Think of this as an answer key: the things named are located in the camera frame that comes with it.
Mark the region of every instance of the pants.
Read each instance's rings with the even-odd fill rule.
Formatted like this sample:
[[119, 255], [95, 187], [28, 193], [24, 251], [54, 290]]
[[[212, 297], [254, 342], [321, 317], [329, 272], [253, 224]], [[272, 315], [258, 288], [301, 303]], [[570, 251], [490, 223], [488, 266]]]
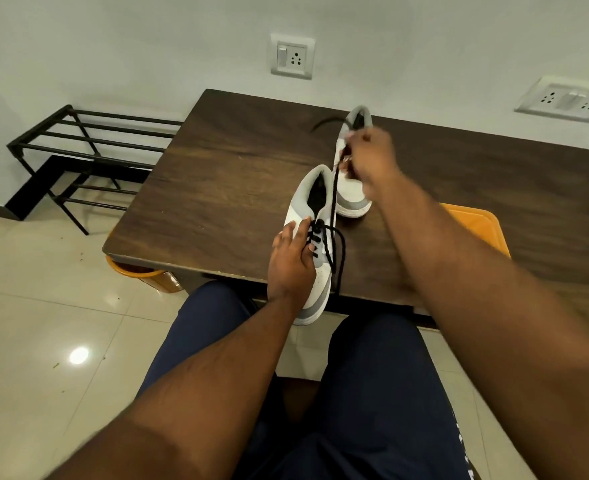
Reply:
[[[139, 393], [256, 311], [223, 283], [187, 298]], [[332, 335], [315, 403], [289, 424], [276, 375], [235, 479], [470, 480], [457, 422], [417, 328], [401, 315], [351, 315]]]

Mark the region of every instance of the shoelace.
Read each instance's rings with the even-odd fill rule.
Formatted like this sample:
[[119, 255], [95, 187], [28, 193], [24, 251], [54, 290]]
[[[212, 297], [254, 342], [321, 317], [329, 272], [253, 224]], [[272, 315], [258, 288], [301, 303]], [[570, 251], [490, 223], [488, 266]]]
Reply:
[[[325, 118], [324, 120], [319, 121], [317, 124], [315, 124], [315, 126], [313, 127], [313, 129], [310, 131], [311, 133], [313, 131], [315, 131], [315, 129], [319, 128], [320, 126], [324, 125], [325, 123], [330, 123], [331, 121], [342, 121], [343, 123], [346, 123], [348, 128], [350, 130], [352, 130], [353, 126], [352, 124], [344, 119], [344, 118], [339, 118], [338, 116], [332, 116], [330, 118]], [[335, 209], [337, 207], [337, 184], [339, 181], [339, 164], [341, 163], [341, 161], [347, 157], [348, 155], [350, 155], [352, 153], [352, 151], [350, 150], [349, 146], [346, 146], [343, 150], [343, 152], [341, 153], [341, 155], [339, 156], [339, 161], [337, 162], [337, 164], [334, 166], [333, 171], [334, 171], [334, 181], [332, 183], [332, 204], [331, 204], [331, 223], [330, 225], [327, 225], [322, 219], [316, 219], [313, 220], [310, 223], [310, 228], [308, 229], [308, 239], [306, 241], [306, 244], [309, 244], [310, 242], [313, 243], [313, 246], [315, 246], [315, 251], [313, 251], [313, 256], [315, 257], [319, 257], [319, 255], [316, 253], [317, 250], [317, 245], [319, 243], [323, 243], [323, 249], [326, 255], [326, 259], [328, 260], [328, 264], [330, 264], [331, 266], [331, 272], [332, 274], [336, 274], [337, 275], [337, 287], [335, 288], [335, 293], [337, 295], [339, 295], [339, 292], [341, 291], [341, 277], [343, 276], [343, 265], [346, 262], [346, 239], [343, 237], [343, 234], [341, 233], [341, 231], [339, 229], [337, 229], [335, 227]], [[330, 251], [328, 250], [328, 240], [327, 240], [327, 234], [326, 231], [330, 231], [331, 233], [331, 239], [332, 239], [332, 256], [330, 254]], [[339, 239], [341, 240], [341, 261], [339, 263], [339, 272], [337, 273], [337, 244], [335, 242], [335, 233], [338, 234]]]

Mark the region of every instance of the shoe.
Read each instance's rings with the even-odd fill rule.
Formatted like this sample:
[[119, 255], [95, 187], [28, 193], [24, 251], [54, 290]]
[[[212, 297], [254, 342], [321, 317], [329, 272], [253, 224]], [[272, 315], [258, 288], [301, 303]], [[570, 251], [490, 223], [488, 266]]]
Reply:
[[[341, 233], [334, 227], [336, 211], [333, 208], [333, 183], [332, 170], [326, 165], [319, 165], [310, 170], [294, 192], [283, 224], [285, 226], [294, 221], [294, 233], [296, 233], [303, 219], [306, 217], [312, 219], [307, 243], [312, 242], [315, 246], [313, 262], [317, 277], [304, 308], [294, 320], [295, 325], [309, 325], [321, 316], [331, 294], [332, 274], [336, 271], [334, 233], [337, 232], [342, 243], [345, 242]], [[337, 292], [341, 287], [341, 274], [345, 261], [344, 247], [345, 245], [342, 247]]]
[[356, 131], [361, 128], [371, 128], [372, 126], [373, 119], [368, 108], [366, 106], [357, 106], [346, 116], [339, 132], [334, 171], [339, 174], [337, 180], [337, 213], [342, 217], [361, 217], [366, 214], [372, 205], [372, 202], [364, 195], [364, 187], [361, 182], [346, 178], [346, 174], [339, 171], [339, 161], [341, 161], [341, 153], [346, 147], [344, 138], [347, 133], [351, 130]]

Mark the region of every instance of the person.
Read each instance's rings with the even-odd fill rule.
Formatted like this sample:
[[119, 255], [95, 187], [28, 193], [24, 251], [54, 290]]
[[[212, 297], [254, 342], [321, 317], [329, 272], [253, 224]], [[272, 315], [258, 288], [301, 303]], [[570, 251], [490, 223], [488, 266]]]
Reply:
[[[589, 479], [589, 327], [466, 231], [396, 164], [379, 128], [347, 138], [361, 180], [462, 367], [539, 478]], [[309, 222], [275, 238], [267, 303], [223, 283], [189, 298], [135, 401], [51, 479], [473, 476], [439, 377], [402, 315], [350, 316], [304, 420], [274, 370], [313, 286]]]

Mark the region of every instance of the black metal rack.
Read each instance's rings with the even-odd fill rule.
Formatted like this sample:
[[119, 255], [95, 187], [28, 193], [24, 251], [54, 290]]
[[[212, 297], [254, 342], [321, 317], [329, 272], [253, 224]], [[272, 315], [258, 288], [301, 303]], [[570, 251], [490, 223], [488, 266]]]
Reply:
[[[144, 169], [148, 172], [154, 168], [154, 165], [147, 164], [147, 163], [140, 163], [135, 161], [128, 161], [128, 160], [121, 160], [115, 159], [110, 157], [103, 156], [97, 149], [96, 144], [105, 144], [110, 146], [119, 146], [122, 148], [131, 148], [134, 150], [144, 150], [148, 152], [158, 152], [162, 153], [165, 151], [165, 148], [160, 148], [157, 146], [147, 146], [143, 144], [133, 144], [133, 143], [126, 143], [124, 141], [112, 141], [108, 139], [97, 139], [90, 137], [88, 133], [88, 128], [98, 129], [98, 130], [106, 130], [106, 131], [113, 131], [119, 133], [126, 133], [126, 134], [136, 134], [142, 136], [154, 136], [154, 137], [161, 137], [161, 138], [170, 138], [175, 136], [175, 133], [165, 133], [165, 132], [158, 132], [158, 131], [148, 131], [148, 130], [141, 130], [137, 128], [127, 128], [127, 127], [120, 127], [120, 126], [112, 126], [106, 124], [98, 124], [98, 123], [91, 123], [82, 121], [79, 118], [79, 115], [85, 116], [99, 116], [101, 118], [110, 118], [114, 120], [123, 120], [123, 121], [137, 121], [140, 123], [155, 123], [158, 125], [169, 125], [169, 126], [181, 126], [182, 121], [172, 121], [172, 120], [160, 120], [156, 118], [144, 118], [139, 116], [128, 116], [126, 114], [112, 114], [108, 112], [96, 112], [96, 111], [82, 111], [79, 109], [74, 109], [70, 104], [60, 108], [58, 111], [54, 112], [46, 119], [41, 121], [39, 124], [35, 125], [33, 128], [30, 128], [28, 131], [23, 133], [23, 135], [19, 136], [18, 138], [14, 139], [12, 142], [8, 144], [8, 149], [12, 153], [12, 155], [23, 165], [23, 167], [28, 171], [31, 176], [35, 175], [35, 170], [30, 167], [27, 161], [24, 158], [24, 150], [39, 150], [42, 152], [50, 152], [55, 153], [58, 155], [67, 155], [70, 157], [74, 157], [77, 159], [84, 159], [86, 161], [91, 162], [89, 167], [84, 170], [76, 179], [71, 183], [62, 193], [59, 195], [55, 195], [52, 190], [48, 189], [47, 193], [50, 195], [51, 199], [66, 213], [66, 215], [76, 224], [76, 226], [81, 229], [82, 233], [88, 235], [88, 231], [82, 224], [74, 217], [74, 215], [70, 212], [70, 210], [65, 206], [66, 202], [73, 202], [73, 203], [80, 203], [84, 205], [91, 205], [93, 207], [102, 207], [105, 209], [117, 209], [117, 210], [126, 210], [126, 207], [121, 205], [112, 205], [108, 203], [101, 203], [101, 202], [94, 202], [89, 200], [82, 200], [76, 199], [73, 197], [74, 193], [78, 189], [86, 189], [86, 190], [94, 190], [94, 191], [101, 191], [101, 192], [112, 192], [112, 193], [120, 193], [120, 194], [128, 194], [128, 195], [136, 195], [137, 192], [130, 191], [130, 190], [123, 190], [119, 183], [116, 181], [115, 178], [111, 177], [111, 181], [114, 184], [114, 188], [112, 187], [99, 187], [96, 185], [85, 185], [85, 182], [89, 177], [93, 175], [92, 167], [94, 163], [101, 164], [101, 165], [109, 165], [109, 166], [120, 166], [126, 167], [131, 169]], [[78, 127], [82, 133], [82, 136], [76, 136], [72, 134], [66, 133], [59, 133], [50, 131], [50, 129], [55, 125], [68, 125], [68, 126], [75, 126]], [[81, 153], [81, 152], [73, 152], [71, 150], [63, 150], [60, 148], [53, 148], [51, 146], [43, 146], [41, 144], [33, 144], [32, 142], [39, 136], [49, 136], [55, 138], [62, 138], [62, 139], [71, 139], [76, 141], [85, 141], [90, 145], [90, 149], [92, 153]]]

